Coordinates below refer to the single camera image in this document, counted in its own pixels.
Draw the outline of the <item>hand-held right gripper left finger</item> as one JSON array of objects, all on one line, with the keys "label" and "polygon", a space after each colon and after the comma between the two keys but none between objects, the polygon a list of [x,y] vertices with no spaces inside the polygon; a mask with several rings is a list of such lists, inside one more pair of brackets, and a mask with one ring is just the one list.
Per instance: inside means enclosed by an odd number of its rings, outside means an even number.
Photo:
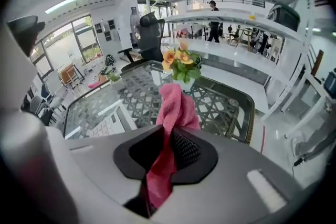
[{"label": "hand-held right gripper left finger", "polygon": [[158,158],[164,140],[162,125],[150,125],[122,134],[124,142],[113,152],[113,160],[129,179],[143,179]]}]

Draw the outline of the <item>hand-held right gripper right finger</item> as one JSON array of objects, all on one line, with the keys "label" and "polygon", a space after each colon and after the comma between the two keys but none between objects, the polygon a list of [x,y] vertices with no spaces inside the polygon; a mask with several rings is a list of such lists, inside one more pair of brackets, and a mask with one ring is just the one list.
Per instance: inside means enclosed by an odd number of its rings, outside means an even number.
[{"label": "hand-held right gripper right finger", "polygon": [[216,148],[192,133],[192,130],[174,130],[171,138],[176,172],[171,180],[174,184],[200,183],[218,162]]}]

